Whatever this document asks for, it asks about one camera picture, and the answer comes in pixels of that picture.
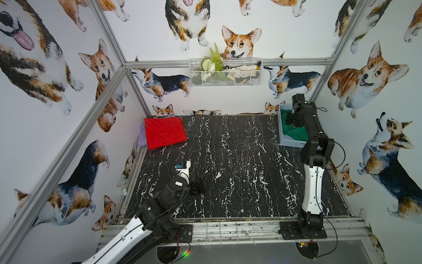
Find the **green t-shirt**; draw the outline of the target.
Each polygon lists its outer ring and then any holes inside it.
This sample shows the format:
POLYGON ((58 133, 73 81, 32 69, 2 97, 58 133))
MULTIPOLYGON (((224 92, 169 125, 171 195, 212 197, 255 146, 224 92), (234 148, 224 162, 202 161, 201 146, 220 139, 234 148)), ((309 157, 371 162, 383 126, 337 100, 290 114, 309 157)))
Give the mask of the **green t-shirt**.
POLYGON ((287 116, 290 114, 291 110, 280 110, 279 113, 281 115, 282 120, 282 132, 284 135, 289 136, 293 140, 296 141, 308 141, 308 134, 305 127, 296 127, 294 125, 288 125, 287 116))

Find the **light blue plastic basket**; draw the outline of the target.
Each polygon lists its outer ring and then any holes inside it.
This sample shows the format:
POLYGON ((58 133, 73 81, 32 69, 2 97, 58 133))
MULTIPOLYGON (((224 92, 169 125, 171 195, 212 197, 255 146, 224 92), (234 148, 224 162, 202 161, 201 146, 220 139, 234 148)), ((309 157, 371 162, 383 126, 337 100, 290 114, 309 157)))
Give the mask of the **light blue plastic basket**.
MULTIPOLYGON (((292 111, 292 104, 285 104, 280 103, 279 104, 279 111, 280 110, 291 110, 292 111)), ((282 132, 282 120, 281 115, 278 112, 277 114, 277 121, 278 121, 278 127, 279 127, 279 138, 280 138, 280 145, 286 146, 286 147, 296 147, 296 148, 303 148, 307 141, 296 141, 290 138, 289 136, 286 136, 282 132)))

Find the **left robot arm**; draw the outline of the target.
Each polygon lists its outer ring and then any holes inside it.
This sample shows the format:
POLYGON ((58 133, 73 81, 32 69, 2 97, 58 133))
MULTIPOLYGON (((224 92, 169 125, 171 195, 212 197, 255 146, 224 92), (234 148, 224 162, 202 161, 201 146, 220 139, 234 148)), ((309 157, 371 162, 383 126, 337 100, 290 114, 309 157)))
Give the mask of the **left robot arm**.
POLYGON ((189 183, 174 177, 145 201, 130 222, 85 264, 134 264, 160 244, 192 242, 193 225, 178 224, 173 213, 191 196, 206 192, 204 178, 189 183))

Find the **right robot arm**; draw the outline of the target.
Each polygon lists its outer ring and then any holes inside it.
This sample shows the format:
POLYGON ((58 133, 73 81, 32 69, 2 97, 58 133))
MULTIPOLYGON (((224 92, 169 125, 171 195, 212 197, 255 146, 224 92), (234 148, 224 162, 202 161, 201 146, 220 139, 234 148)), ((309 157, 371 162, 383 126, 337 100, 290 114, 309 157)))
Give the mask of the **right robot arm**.
POLYGON ((292 103, 293 120, 303 125, 308 135, 308 141, 301 150, 306 179, 304 200, 298 216, 298 234, 305 238, 325 238, 322 181, 335 142, 324 132, 314 102, 307 101, 300 93, 292 97, 292 103))

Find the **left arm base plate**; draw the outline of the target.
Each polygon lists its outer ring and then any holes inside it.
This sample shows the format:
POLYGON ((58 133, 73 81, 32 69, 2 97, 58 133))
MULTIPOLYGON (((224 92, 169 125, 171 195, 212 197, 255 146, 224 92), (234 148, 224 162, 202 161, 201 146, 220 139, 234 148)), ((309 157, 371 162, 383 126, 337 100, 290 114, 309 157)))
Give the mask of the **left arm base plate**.
POLYGON ((170 227, 159 237, 159 244, 191 243, 193 237, 193 225, 176 224, 170 227))

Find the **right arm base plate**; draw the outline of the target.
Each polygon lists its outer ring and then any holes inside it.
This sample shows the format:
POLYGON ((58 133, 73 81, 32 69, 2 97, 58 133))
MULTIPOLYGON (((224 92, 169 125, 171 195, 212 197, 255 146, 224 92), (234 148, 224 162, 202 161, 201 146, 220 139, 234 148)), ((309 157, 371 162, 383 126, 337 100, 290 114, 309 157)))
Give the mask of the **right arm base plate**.
POLYGON ((284 240, 311 240, 327 238, 326 231, 323 227, 308 227, 295 221, 279 222, 278 233, 282 235, 284 240))

